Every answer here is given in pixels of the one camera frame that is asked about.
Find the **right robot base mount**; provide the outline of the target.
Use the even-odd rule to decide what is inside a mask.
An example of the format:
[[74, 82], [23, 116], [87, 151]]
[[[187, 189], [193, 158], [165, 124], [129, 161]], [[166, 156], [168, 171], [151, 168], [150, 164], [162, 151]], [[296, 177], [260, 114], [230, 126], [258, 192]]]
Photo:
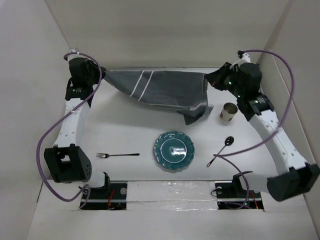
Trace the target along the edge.
[[214, 183], [210, 194], [216, 198], [219, 210], [264, 210], [262, 195], [242, 187], [243, 177], [240, 173], [233, 176], [232, 180], [219, 180]]

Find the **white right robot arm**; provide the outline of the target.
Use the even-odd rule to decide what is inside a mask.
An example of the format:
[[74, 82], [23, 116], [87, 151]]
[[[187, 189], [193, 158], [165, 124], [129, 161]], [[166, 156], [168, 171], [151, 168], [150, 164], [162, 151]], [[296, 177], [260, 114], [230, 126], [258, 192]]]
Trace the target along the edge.
[[260, 92], [262, 76], [257, 64], [226, 62], [204, 78], [215, 89], [236, 97], [238, 110], [262, 138], [277, 171], [276, 176], [249, 173], [244, 180], [231, 184], [232, 193], [243, 197], [251, 188], [282, 202], [309, 192], [320, 175], [320, 168], [307, 162], [280, 126], [273, 104]]

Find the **grey striped cloth placemat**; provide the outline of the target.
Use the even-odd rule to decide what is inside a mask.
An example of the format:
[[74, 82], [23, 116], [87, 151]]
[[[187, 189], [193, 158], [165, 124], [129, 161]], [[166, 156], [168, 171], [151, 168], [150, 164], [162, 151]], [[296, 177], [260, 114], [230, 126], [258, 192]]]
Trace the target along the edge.
[[208, 82], [201, 72], [172, 70], [107, 70], [104, 80], [123, 94], [184, 116], [186, 125], [209, 116]]

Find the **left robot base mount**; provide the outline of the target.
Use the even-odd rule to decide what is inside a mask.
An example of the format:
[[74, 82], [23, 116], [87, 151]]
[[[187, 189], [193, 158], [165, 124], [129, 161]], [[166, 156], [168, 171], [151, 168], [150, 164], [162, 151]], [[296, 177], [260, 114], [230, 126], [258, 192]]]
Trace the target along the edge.
[[111, 181], [107, 173], [104, 186], [82, 193], [79, 208], [88, 211], [122, 211], [127, 209], [127, 181]]

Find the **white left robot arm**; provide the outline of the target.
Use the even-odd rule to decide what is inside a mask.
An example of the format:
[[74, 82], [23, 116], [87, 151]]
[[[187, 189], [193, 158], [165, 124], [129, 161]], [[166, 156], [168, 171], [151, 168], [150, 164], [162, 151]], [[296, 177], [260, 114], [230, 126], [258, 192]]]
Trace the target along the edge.
[[83, 182], [104, 199], [112, 191], [108, 176], [93, 169], [80, 142], [95, 91], [105, 77], [106, 70], [89, 56], [77, 51], [70, 51], [64, 59], [69, 64], [71, 74], [66, 86], [65, 114], [57, 139], [51, 148], [44, 151], [44, 159], [56, 183]]

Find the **teal ceramic plate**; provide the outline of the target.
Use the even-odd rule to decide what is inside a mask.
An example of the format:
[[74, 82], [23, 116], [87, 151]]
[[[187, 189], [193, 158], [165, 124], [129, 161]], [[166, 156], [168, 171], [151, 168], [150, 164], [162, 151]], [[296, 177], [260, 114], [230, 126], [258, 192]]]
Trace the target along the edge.
[[187, 168], [195, 157], [192, 139], [180, 131], [162, 133], [154, 142], [156, 162], [166, 170], [179, 171]]

